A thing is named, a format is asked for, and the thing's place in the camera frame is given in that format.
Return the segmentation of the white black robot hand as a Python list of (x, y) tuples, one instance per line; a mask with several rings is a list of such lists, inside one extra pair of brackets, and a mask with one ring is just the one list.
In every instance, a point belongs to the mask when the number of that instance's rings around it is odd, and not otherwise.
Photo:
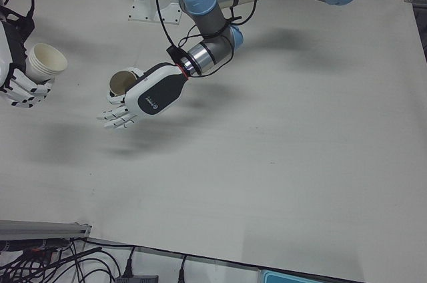
[(55, 80), (27, 76), (25, 40), (34, 28), (28, 19), (1, 6), (1, 97), (13, 107), (31, 108), (49, 95)]
[(133, 68), (137, 79), (121, 95), (109, 94), (115, 107), (97, 116), (107, 129), (128, 129), (133, 124), (163, 112), (180, 97), (188, 74), (180, 66), (158, 63), (143, 72)]

